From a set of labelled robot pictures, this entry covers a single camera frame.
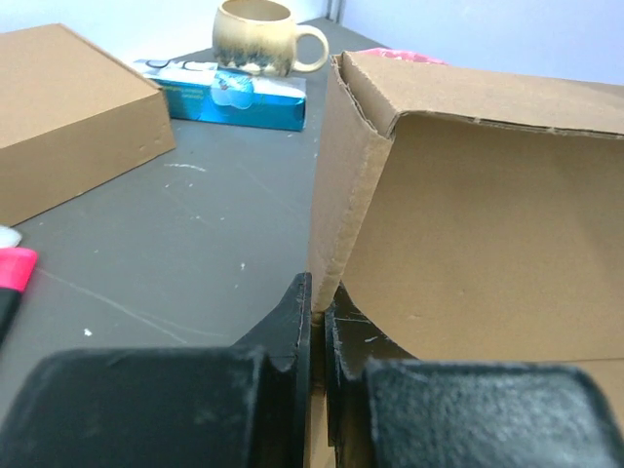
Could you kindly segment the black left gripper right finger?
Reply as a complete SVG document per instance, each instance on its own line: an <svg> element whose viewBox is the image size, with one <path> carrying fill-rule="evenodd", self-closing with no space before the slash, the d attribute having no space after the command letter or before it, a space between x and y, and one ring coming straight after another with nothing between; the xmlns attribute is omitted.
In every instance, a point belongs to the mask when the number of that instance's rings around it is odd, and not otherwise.
<svg viewBox="0 0 624 468"><path fill-rule="evenodd" d="M619 467L605 395L560 365L423 361L339 287L325 314L328 439L339 467Z"/></svg>

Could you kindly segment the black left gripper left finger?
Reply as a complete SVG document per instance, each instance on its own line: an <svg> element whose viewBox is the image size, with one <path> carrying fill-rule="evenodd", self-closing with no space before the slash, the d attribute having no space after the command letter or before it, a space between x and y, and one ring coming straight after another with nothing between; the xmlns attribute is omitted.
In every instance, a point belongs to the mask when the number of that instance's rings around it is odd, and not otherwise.
<svg viewBox="0 0 624 468"><path fill-rule="evenodd" d="M1 428L5 467L306 467L311 277L227 347L42 360Z"/></svg>

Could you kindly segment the brown cardboard box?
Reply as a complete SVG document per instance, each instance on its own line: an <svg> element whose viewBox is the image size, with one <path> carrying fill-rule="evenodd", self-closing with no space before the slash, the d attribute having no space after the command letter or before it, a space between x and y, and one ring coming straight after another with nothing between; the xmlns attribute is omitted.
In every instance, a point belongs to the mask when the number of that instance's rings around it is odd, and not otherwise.
<svg viewBox="0 0 624 468"><path fill-rule="evenodd" d="M342 53L307 267L311 463L328 439L325 314L354 304L423 361L560 365L623 435L623 90Z"/></svg>
<svg viewBox="0 0 624 468"><path fill-rule="evenodd" d="M175 146L164 92L122 61L60 23L2 34L2 224Z"/></svg>

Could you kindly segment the closed brown cardboard box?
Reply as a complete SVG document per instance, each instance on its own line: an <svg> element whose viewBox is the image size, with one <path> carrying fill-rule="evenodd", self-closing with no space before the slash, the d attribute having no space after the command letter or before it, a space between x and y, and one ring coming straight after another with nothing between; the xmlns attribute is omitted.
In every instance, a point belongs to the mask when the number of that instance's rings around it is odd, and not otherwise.
<svg viewBox="0 0 624 468"><path fill-rule="evenodd" d="M122 61L60 23L2 34L2 224L175 146L164 92Z"/></svg>

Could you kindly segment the black pink highlighter pen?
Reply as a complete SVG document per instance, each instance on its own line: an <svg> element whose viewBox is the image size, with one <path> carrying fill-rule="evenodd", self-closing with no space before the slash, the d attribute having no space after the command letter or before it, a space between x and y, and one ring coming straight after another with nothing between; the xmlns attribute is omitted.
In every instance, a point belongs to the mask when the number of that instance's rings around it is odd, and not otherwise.
<svg viewBox="0 0 624 468"><path fill-rule="evenodd" d="M35 269L38 253L27 248L4 248L0 260L0 341L4 342L22 295Z"/></svg>

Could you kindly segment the yellow highlighter pen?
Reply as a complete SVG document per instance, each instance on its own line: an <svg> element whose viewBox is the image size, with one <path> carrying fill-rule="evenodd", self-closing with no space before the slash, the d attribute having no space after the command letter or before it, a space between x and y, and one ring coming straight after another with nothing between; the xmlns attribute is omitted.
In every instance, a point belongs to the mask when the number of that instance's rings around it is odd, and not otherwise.
<svg viewBox="0 0 624 468"><path fill-rule="evenodd" d="M17 247L21 242L21 234L8 226L0 226L0 248L9 249Z"/></svg>

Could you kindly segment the blue toothbrush package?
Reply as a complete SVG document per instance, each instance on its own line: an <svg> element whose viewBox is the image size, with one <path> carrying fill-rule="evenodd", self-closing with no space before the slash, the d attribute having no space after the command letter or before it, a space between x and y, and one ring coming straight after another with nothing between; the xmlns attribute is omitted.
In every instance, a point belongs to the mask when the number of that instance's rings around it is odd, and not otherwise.
<svg viewBox="0 0 624 468"><path fill-rule="evenodd" d="M214 62L138 59L131 67L163 88L174 119L301 132L306 80L256 77Z"/></svg>

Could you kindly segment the pink dotted plate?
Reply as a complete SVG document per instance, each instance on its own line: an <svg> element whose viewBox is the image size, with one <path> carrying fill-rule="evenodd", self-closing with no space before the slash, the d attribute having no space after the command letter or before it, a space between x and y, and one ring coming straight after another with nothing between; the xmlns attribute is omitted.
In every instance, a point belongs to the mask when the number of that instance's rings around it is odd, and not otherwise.
<svg viewBox="0 0 624 468"><path fill-rule="evenodd" d="M388 59L402 60L402 61L411 61L411 62L420 62L420 63L430 63L430 64L445 64L445 62L438 58L431 58L425 56L423 54L419 54L416 52L410 51L402 51L402 50L394 50L387 48L373 48L362 50L362 54L367 54L375 57L383 57Z"/></svg>

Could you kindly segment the beige ceramic mug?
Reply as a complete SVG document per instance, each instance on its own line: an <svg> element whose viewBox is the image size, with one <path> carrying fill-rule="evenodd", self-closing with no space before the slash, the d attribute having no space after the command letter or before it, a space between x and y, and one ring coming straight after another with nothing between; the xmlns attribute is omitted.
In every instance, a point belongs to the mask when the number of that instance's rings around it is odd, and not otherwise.
<svg viewBox="0 0 624 468"><path fill-rule="evenodd" d="M316 38L320 57L311 63L298 58L297 43ZM299 25L291 10L274 1L225 1L218 6L213 26L213 54L219 66L251 75L287 77L321 69L330 54L326 35Z"/></svg>

